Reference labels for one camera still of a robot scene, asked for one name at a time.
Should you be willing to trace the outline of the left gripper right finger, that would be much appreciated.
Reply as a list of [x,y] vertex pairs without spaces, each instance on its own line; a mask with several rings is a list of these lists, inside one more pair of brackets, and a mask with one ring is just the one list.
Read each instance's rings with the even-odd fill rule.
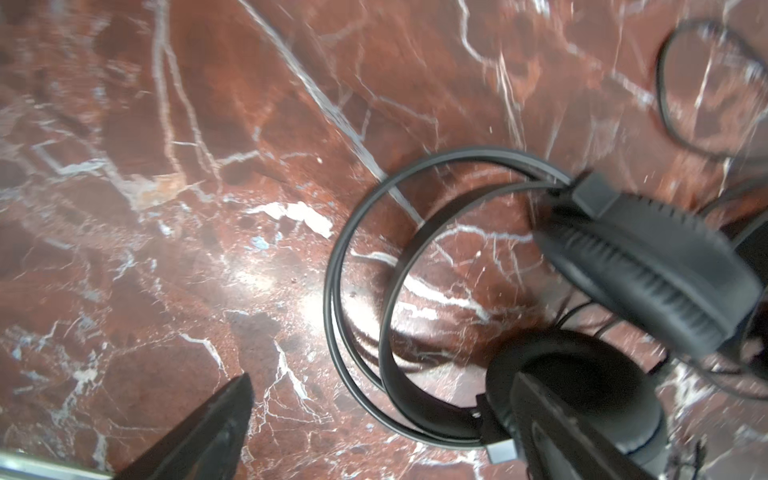
[[531,479],[649,479],[537,378],[514,377],[510,402]]

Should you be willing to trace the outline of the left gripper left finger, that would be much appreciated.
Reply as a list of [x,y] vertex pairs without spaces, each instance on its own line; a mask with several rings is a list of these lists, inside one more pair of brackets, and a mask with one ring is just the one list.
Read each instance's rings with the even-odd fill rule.
[[117,479],[232,479],[254,405],[250,376],[231,379]]

